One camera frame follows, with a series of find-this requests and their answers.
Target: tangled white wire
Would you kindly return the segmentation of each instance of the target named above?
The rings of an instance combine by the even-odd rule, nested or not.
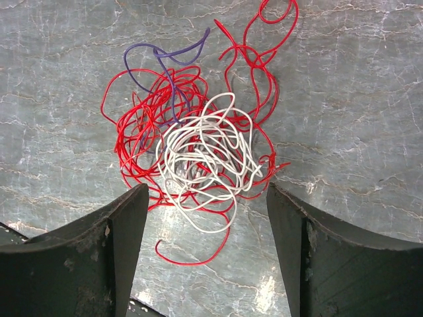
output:
[[[206,114],[210,104],[222,96],[231,97],[230,105],[226,109]],[[162,151],[164,151],[162,153],[164,168],[161,164],[158,165],[158,168],[164,180],[163,187],[167,198],[195,229],[204,233],[218,233],[228,229],[237,215],[236,195],[241,191],[250,190],[255,175],[262,177],[260,171],[262,165],[255,163],[252,157],[252,120],[246,112],[234,108],[234,103],[235,95],[232,92],[224,92],[214,96],[204,106],[201,116],[181,118],[180,121],[186,123],[180,128],[176,128],[178,123],[171,125],[163,136],[165,145],[163,146],[160,140],[156,146],[156,159],[159,159]],[[230,111],[242,114],[249,121],[248,142],[243,134],[238,132],[236,127],[226,118]],[[198,167],[197,164],[199,163],[207,166],[211,172],[206,174],[195,173],[193,175],[193,168],[195,166]],[[181,165],[185,169],[183,175],[177,171]],[[218,175],[223,168],[226,169],[227,172],[225,174],[234,181],[235,186],[228,184],[229,182],[225,182],[224,177]],[[169,192],[169,183],[176,184],[178,192]],[[227,193],[212,195],[206,192],[205,190],[213,184],[223,186]],[[181,201],[186,192],[204,195],[207,197],[206,201],[193,208],[184,207]],[[213,201],[227,201],[230,199],[234,202],[233,216],[230,222],[221,229],[201,229],[186,214],[205,207]]]

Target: black object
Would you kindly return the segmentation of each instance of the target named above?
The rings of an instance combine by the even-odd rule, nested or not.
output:
[[[138,185],[24,244],[0,229],[12,236],[0,245],[0,316],[125,316],[148,203],[148,187]]]
[[[351,225],[274,184],[267,205],[292,317],[423,316],[423,244]]]

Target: tangled red wire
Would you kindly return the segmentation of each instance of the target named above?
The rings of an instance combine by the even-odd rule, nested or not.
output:
[[[252,86],[255,91],[256,95],[256,107],[255,109],[249,112],[249,116],[253,120],[254,128],[257,129],[266,142],[269,145],[270,154],[262,155],[259,158],[260,164],[267,164],[267,173],[264,177],[260,180],[255,180],[253,182],[253,187],[257,187],[262,185],[262,189],[256,195],[252,197],[245,197],[243,195],[238,195],[238,197],[244,199],[254,199],[261,195],[261,193],[267,189],[269,185],[270,178],[277,173],[281,168],[285,167],[289,163],[284,163],[281,165],[276,166],[276,152],[274,150],[273,144],[267,134],[261,128],[261,124],[267,120],[272,112],[274,111],[276,104],[278,102],[279,97],[279,88],[277,84],[277,80],[275,76],[273,76],[269,70],[267,70],[266,66],[268,63],[274,58],[278,49],[282,46],[282,44],[288,39],[289,35],[292,33],[293,29],[298,20],[299,9],[298,5],[295,0],[289,0],[288,7],[285,13],[276,20],[267,20],[263,17],[263,10],[267,6],[269,0],[263,0],[259,6],[257,14],[251,19],[251,21],[247,24],[243,34],[243,43],[238,44],[236,43],[235,39],[229,33],[229,31],[217,20],[215,20],[216,25],[219,29],[228,37],[232,46],[227,48],[219,57],[219,60],[222,59],[227,53],[230,51],[234,51],[233,59],[230,64],[225,69],[225,83],[229,92],[232,92],[231,85],[229,84],[229,71],[234,66],[235,62],[238,59],[239,54],[243,57],[247,65],[250,67],[250,77]],[[282,39],[278,45],[269,49],[263,53],[258,53],[254,48],[247,45],[247,35],[252,26],[252,24],[259,18],[261,21],[265,22],[266,24],[276,24],[284,20],[291,10],[291,7],[295,7],[295,17],[293,20],[293,24],[286,34],[286,36]],[[251,59],[249,57],[249,53],[252,53],[255,58]],[[254,78],[254,70],[259,69],[261,70],[267,77],[269,83],[269,89],[266,93],[266,97],[264,99],[260,98],[260,91],[258,89],[258,85],[256,83],[256,79]],[[149,89],[150,92],[147,94],[145,98],[140,98],[136,92],[132,93],[132,104],[133,106],[117,121],[114,121],[112,118],[107,116],[104,113],[104,104],[106,102],[106,98],[108,95],[108,91],[110,87],[114,83],[114,81],[120,78],[122,75],[128,73],[128,70],[122,71],[121,73],[114,76],[111,81],[109,82],[106,91],[104,93],[100,111],[102,115],[112,122],[116,126],[117,132],[117,140],[116,145],[114,148],[114,152],[118,155],[120,160],[120,169],[123,176],[125,183],[131,187],[132,184],[130,180],[134,180],[138,183],[148,183],[149,188],[153,194],[150,194],[150,200],[153,202],[149,206],[149,210],[156,208],[157,206],[171,206],[172,203],[166,197],[165,193],[161,189],[160,185],[157,183],[156,178],[161,178],[158,166],[163,164],[163,157],[159,155],[158,159],[155,158],[153,163],[151,163],[148,167],[142,167],[139,161],[140,156],[146,153],[152,153],[151,149],[155,149],[155,145],[157,144],[158,140],[161,139],[161,144],[163,142],[163,134],[169,128],[171,124],[173,124],[172,120],[169,117],[169,114],[174,111],[177,118],[182,118],[184,116],[200,116],[203,109],[204,104],[208,101],[207,93],[208,93],[208,84],[205,79],[201,78],[200,73],[201,70],[198,66],[188,66],[182,69],[167,69],[168,75],[170,78],[165,74],[165,72],[158,73],[156,71],[152,71],[150,69],[130,69],[132,73],[148,73],[153,75],[156,79],[154,83],[151,85]],[[175,92],[175,102],[174,104],[170,104],[173,89],[172,87],[177,87]],[[267,113],[262,117],[259,118],[259,114],[263,111],[263,107],[269,103],[271,97],[273,95],[273,101],[271,104],[270,109]],[[217,107],[214,104],[211,104],[211,107],[208,108],[208,112],[216,111]],[[241,132],[247,131],[248,120],[245,117],[238,115],[236,112],[233,112],[233,115],[230,118],[231,122],[236,125],[237,129]],[[208,169],[207,166],[197,164],[197,171],[201,175],[210,173],[211,171]],[[219,171],[219,176],[224,177],[232,186],[235,186],[232,179],[225,175],[225,170]],[[220,185],[213,185],[207,188],[207,190],[218,190],[223,189],[223,186]],[[190,201],[196,205],[200,205],[201,203],[196,198],[196,192],[187,191],[183,195],[183,201]],[[233,202],[229,204],[226,208],[221,207],[222,210],[216,210],[217,205],[215,204],[214,209],[208,209],[206,207],[202,207],[200,210],[206,211],[209,213],[214,213],[221,215],[226,223],[229,223],[229,218],[226,215],[231,208],[233,207]],[[225,237],[217,249],[217,251],[208,259],[202,262],[196,263],[182,263],[173,261],[164,255],[162,255],[159,250],[158,246],[161,241],[158,241],[155,247],[156,253],[163,258],[164,260],[177,264],[177,265],[202,265],[212,261],[224,247],[225,243],[227,242],[229,236],[229,229],[225,234]]]

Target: white wire loop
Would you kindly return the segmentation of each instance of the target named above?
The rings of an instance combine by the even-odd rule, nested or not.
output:
[[[230,105],[222,110],[206,114],[212,102],[222,96],[230,96]],[[262,177],[260,171],[262,165],[256,163],[252,157],[251,141],[253,124],[250,116],[234,107],[235,95],[232,92],[224,92],[211,98],[204,106],[201,116],[188,116],[181,118],[182,127],[174,123],[168,128],[163,136],[164,143],[160,140],[156,146],[156,159],[163,153],[164,164],[158,164],[159,172],[164,180],[164,193],[167,199],[182,213],[188,222],[198,231],[203,233],[218,233],[228,229],[237,216],[237,198],[242,191],[251,189],[253,179],[257,175]],[[237,131],[237,128],[227,119],[230,111],[238,112],[249,121],[249,139]],[[210,173],[195,173],[197,164],[207,166]],[[178,172],[178,167],[183,166],[184,173]],[[219,176],[219,171],[226,169],[225,175],[234,181],[232,186],[229,181]],[[169,184],[176,192],[170,192]],[[212,185],[223,186],[224,194],[213,195],[206,191]],[[183,206],[182,198],[186,192],[202,195],[206,200],[195,206]],[[209,203],[216,201],[234,202],[234,212],[227,225],[217,230],[205,230],[196,225],[187,215],[189,212],[199,210]]]

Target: marble surface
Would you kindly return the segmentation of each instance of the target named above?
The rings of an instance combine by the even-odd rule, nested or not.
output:
[[[66,224],[126,191],[113,153],[115,131],[99,112],[109,79],[135,42],[167,50],[211,34],[198,62],[210,96],[225,91],[229,42],[218,18],[240,40],[257,0],[0,1],[0,221],[34,236]],[[284,10],[271,1],[268,15]],[[421,0],[301,0],[301,18],[269,69],[280,101],[264,124],[279,163],[277,184],[358,226],[423,239],[423,4]],[[289,23],[257,24],[262,50]],[[157,64],[145,50],[134,67]],[[254,100],[248,69],[233,69],[237,100]],[[128,108],[134,85],[121,78],[109,112]],[[257,139],[256,153],[266,151]],[[149,214],[133,296],[169,316],[289,316],[264,196],[242,201],[228,245],[203,260],[222,235],[202,236],[171,208]],[[215,225],[214,219],[200,219]]]

